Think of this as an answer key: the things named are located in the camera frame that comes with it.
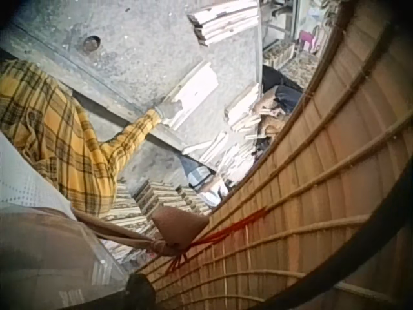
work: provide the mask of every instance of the red string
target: red string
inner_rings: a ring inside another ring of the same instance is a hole
[[[230,234],[246,227],[248,224],[251,224],[255,222],[256,220],[264,217],[267,215],[267,210],[265,208],[262,208],[251,215],[247,216],[246,218],[243,218],[241,221],[238,221],[236,223],[233,223],[232,225],[228,226],[227,228],[224,228],[218,232],[215,232],[214,234],[210,234],[208,236],[205,236],[202,239],[196,240],[192,242],[188,249],[186,249],[185,253],[179,256],[176,256],[168,266],[168,269],[166,270],[165,273],[171,273],[175,271],[176,269],[180,268],[183,264],[185,264],[188,261],[188,257],[186,256],[186,252],[189,251],[189,249],[196,247],[198,245],[202,244],[207,244],[207,243],[217,243],[222,240],[224,240],[226,237],[228,237]]]

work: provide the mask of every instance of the bamboo basket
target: bamboo basket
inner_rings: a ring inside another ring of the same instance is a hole
[[[297,294],[293,307],[265,301],[314,280],[316,271],[361,238],[411,160],[413,48],[394,21],[392,11],[375,1],[341,5],[297,109],[199,238],[261,208],[269,213],[222,242],[189,250],[188,262],[173,273],[165,273],[169,258],[144,266],[139,272],[154,286],[161,309],[386,309],[411,293],[407,222],[319,294]],[[398,204],[392,207],[396,211]],[[379,225],[385,233],[390,224],[382,219]],[[360,253],[377,240],[379,235],[364,239]]]

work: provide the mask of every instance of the sleeve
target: sleeve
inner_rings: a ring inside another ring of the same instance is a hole
[[[145,140],[145,136],[160,122],[160,115],[151,109],[113,139],[101,144],[101,152],[106,157],[113,176],[122,170],[136,148]]]

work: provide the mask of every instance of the hole in wall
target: hole in wall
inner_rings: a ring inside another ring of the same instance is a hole
[[[83,41],[83,49],[86,52],[94,52],[100,47],[100,45],[101,38],[98,36],[90,36]]]

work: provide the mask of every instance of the yellow plaid shirt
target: yellow plaid shirt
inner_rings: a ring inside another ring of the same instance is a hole
[[[118,173],[160,121],[149,110],[100,143],[85,110],[54,78],[27,61],[1,65],[2,133],[77,210],[95,216],[109,212]]]

